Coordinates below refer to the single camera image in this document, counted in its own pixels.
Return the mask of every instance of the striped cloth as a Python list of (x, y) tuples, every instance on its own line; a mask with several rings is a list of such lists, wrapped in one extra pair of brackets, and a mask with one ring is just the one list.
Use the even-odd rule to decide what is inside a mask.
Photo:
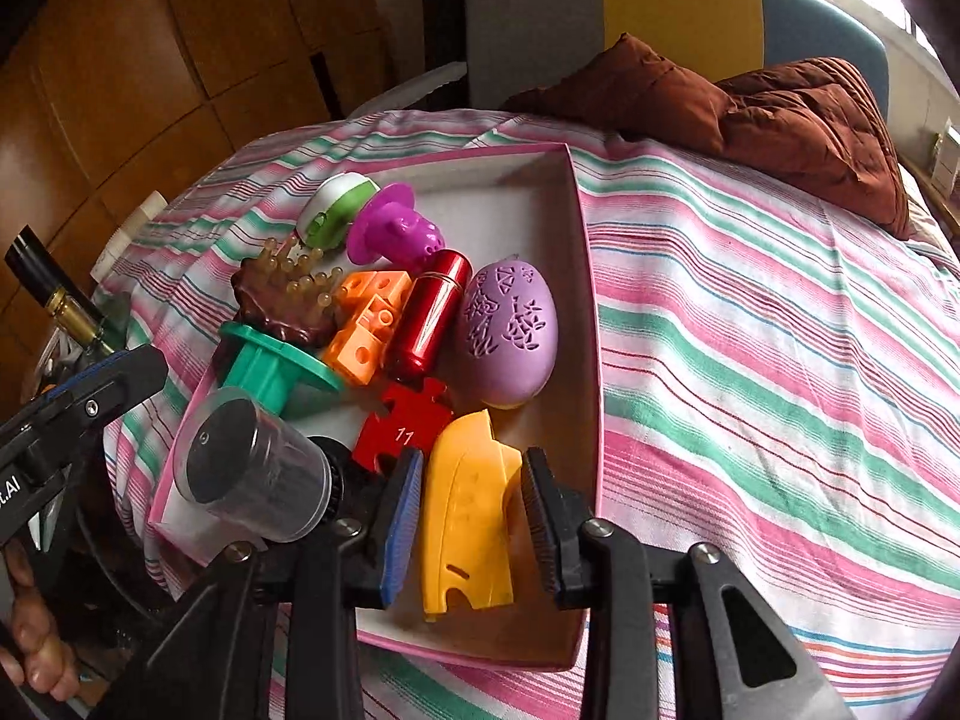
[[(659, 143), (501, 113), (395, 112), (252, 143), (173, 202), (104, 283), (161, 394), (107, 430), (117, 509), (145, 525), (191, 392), (236, 309), (229, 276), (325, 177), (450, 148), (568, 143), (589, 228), (604, 380), (602, 511), (642, 541), (718, 544), (862, 718), (909, 716), (960, 632), (958, 277), (932, 248)], [(658, 611), (661, 716), (675, 716)], [(275, 668), (282, 704), (283, 640)], [(373, 717), (575, 717), (583, 669), (483, 671), (364, 648)]]

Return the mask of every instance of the silver screw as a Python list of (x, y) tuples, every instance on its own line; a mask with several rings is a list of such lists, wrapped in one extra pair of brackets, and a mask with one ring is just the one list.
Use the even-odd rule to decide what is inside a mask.
[(333, 523), (333, 532), (342, 538), (353, 538), (359, 536), (363, 526), (355, 519), (338, 519)]
[(253, 555), (253, 545), (249, 541), (234, 541), (224, 548), (224, 555), (230, 562), (243, 562)]
[(600, 519), (599, 517), (587, 520), (580, 527), (584, 529), (584, 533), (594, 538), (606, 538), (613, 533), (613, 525), (608, 523), (606, 519)]
[(701, 541), (699, 544), (694, 544), (691, 548), (691, 552), (693, 552), (693, 557), (700, 562), (707, 562), (713, 565), (715, 562), (719, 562), (720, 560), (720, 550), (707, 541)]

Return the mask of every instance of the brown blanket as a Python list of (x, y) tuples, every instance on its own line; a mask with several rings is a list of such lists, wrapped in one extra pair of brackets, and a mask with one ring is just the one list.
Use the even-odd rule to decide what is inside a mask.
[(632, 35), (506, 110), (656, 138), (762, 170), (905, 239), (907, 197), (870, 87), (843, 59), (807, 59), (710, 83)]

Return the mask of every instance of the red cylinder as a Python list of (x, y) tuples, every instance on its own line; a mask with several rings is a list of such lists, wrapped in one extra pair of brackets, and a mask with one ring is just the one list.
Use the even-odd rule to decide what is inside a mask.
[(471, 275), (469, 260), (459, 251), (442, 248), (427, 260), (387, 346), (383, 367), (388, 376), (417, 382), (433, 370)]

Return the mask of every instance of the clear plastic cup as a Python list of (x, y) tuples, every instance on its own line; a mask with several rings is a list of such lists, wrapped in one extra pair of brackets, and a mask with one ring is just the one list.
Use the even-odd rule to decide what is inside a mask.
[(189, 415), (174, 479), (188, 501), (270, 541), (306, 536), (332, 485), (323, 450), (238, 386), (214, 391)]

